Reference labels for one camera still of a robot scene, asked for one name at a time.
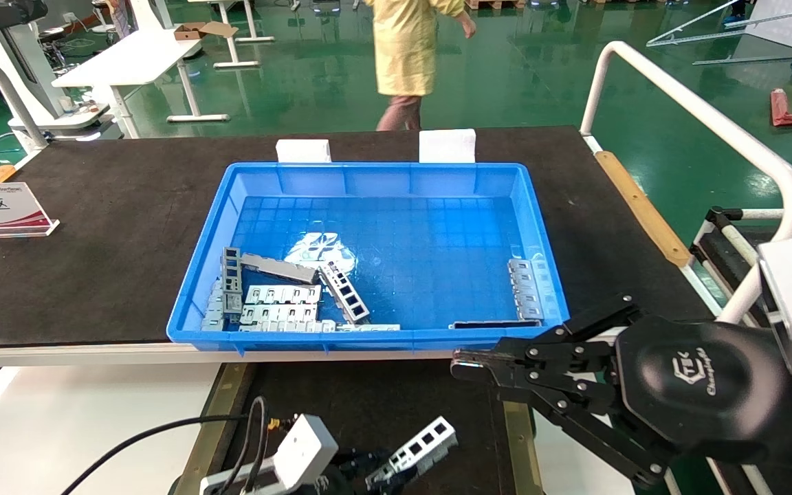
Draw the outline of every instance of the white railing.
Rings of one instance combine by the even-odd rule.
[[[582,116],[582,126],[580,132],[584,137],[591,136],[591,125],[594,123],[597,104],[601,98],[601,90],[604,87],[604,78],[607,75],[607,67],[610,65],[610,58],[613,54],[625,59],[632,67],[638,70],[645,78],[650,79],[654,85],[659,87],[665,94],[684,107],[687,112],[698,119],[701,123],[711,129],[714,134],[719,135],[723,141],[735,151],[738,151],[745,159],[754,166],[766,173],[773,179],[778,186],[784,202],[784,215],[782,223],[778,226],[777,232],[773,236],[773,241],[789,239],[792,237],[792,165],[770,150],[766,145],[757,141],[756,137],[748,134],[735,122],[732,122],[726,115],[720,113],[707,101],[702,100],[699,95],[689,91],[685,85],[680,84],[672,76],[647,57],[642,56],[637,50],[629,47],[624,41],[610,42],[600,58],[597,60],[595,78],[591,83],[591,92],[588,95],[588,102],[585,104],[585,115]],[[750,273],[747,274],[735,294],[729,299],[723,312],[717,317],[719,322],[736,323],[760,297],[760,268],[754,265]]]

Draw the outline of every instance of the person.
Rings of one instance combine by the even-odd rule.
[[[729,24],[730,22],[739,22],[741,20],[745,20],[747,17],[747,4],[753,3],[751,0],[738,0],[732,4],[732,15],[728,16],[728,18],[723,19],[723,24]]]
[[[421,98],[436,75],[436,11],[458,20],[466,38],[475,22],[464,0],[366,0],[374,14],[377,92],[390,97],[378,131],[421,128]]]

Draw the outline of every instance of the white desk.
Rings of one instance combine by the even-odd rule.
[[[188,0],[188,2],[204,2],[204,3],[215,3],[219,6],[219,13],[222,15],[222,22],[223,24],[228,24],[228,6],[232,3],[230,0]],[[234,38],[230,37],[227,38],[228,41],[228,51],[232,56],[232,60],[230,62],[218,62],[214,63],[213,67],[220,69],[220,68],[228,68],[228,67],[255,67],[259,65],[257,60],[240,60],[237,56],[237,45],[236,42],[260,42],[260,41],[273,41],[273,36],[258,36],[255,32],[255,19],[252,18],[252,7],[249,4],[249,0],[243,0],[243,8],[246,9],[246,22],[249,24],[249,38]]]
[[[0,396],[0,493],[56,495],[130,436],[199,416],[219,364],[20,368]],[[76,495],[167,493],[199,426],[132,445]]]
[[[130,138],[138,138],[136,125],[130,115],[120,87],[147,85],[160,78],[173,65],[179,68],[182,88],[191,107],[191,115],[170,115],[168,122],[227,121],[226,113],[202,115],[198,110],[195,92],[191,89],[188,70],[182,57],[201,41],[176,41],[173,29],[145,29],[133,32],[106,51],[98,54],[60,78],[54,79],[54,87],[110,87],[120,116]]]

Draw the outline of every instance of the black work surface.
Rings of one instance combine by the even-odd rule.
[[[503,405],[487,386],[453,379],[448,367],[447,360],[259,364],[245,411],[255,395],[264,395],[271,417],[313,414],[339,447],[390,453],[442,416],[459,445],[403,495],[513,495]],[[237,462],[244,425],[232,436],[224,469]],[[250,457],[257,428],[252,426]],[[267,455],[282,438],[271,434]]]
[[[672,319],[710,316],[571,126],[479,129],[477,160],[530,170],[572,314],[615,292]],[[328,138],[340,161],[416,161],[416,132]],[[166,341],[224,169],[276,161],[278,137],[54,143],[13,180],[63,224],[0,241],[0,347]]]

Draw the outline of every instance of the green floor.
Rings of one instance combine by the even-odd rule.
[[[222,38],[203,41],[205,56],[189,62],[201,110],[229,113],[229,122],[170,124],[185,113],[175,69],[129,98],[144,138],[256,135],[374,129],[386,101],[375,91],[371,11],[344,0],[340,15],[290,12],[285,0],[258,0],[257,25],[276,42],[238,46],[260,69],[213,69],[229,59]],[[206,3],[170,0],[176,22],[217,19]],[[769,93],[788,92],[789,61],[692,66],[730,54],[792,54],[751,36],[646,48],[650,38],[707,12],[711,2],[583,4],[544,1],[523,11],[479,10],[478,34],[465,40],[456,22],[438,25],[437,90],[423,104],[423,125],[436,128],[579,125],[597,55],[608,41],[625,40],[792,163],[792,129],[770,125]],[[233,24],[246,31],[240,9]],[[685,35],[717,31],[717,16]],[[0,132],[6,127],[0,104]],[[688,239],[713,204],[778,206],[776,186],[719,138],[623,62],[610,67],[594,134],[614,151],[676,232]]]

